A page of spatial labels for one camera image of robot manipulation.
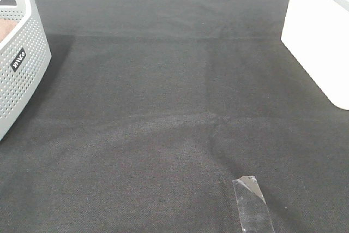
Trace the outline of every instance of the printed logo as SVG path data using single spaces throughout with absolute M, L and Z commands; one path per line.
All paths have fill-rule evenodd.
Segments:
M 11 63 L 11 67 L 12 67 L 14 72 L 17 71 L 17 69 L 20 67 L 20 65 L 22 64 L 23 60 L 26 58 L 26 56 L 27 56 L 27 54 L 24 51 L 24 48 L 22 48 L 20 50 L 20 52 L 18 53 L 18 55 L 15 57 L 15 59 Z

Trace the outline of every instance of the black fabric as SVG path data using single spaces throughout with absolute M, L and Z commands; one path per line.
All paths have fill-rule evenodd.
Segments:
M 0 143 L 0 232 L 347 232 L 349 112 L 280 41 L 288 0 L 36 0 L 52 61 Z

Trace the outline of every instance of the transparent adhesive tape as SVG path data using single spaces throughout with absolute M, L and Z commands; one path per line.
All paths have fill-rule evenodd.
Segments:
M 242 232 L 275 233 L 269 210 L 254 176 L 233 180 Z

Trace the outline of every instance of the basket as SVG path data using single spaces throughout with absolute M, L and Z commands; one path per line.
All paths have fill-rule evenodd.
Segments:
M 16 27 L 0 42 L 0 140 L 18 118 L 50 62 L 51 52 L 35 0 L 0 5 Z

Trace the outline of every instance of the white box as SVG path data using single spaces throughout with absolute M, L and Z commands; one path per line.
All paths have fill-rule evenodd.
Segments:
M 349 110 L 349 0 L 290 0 L 281 40 L 329 100 Z

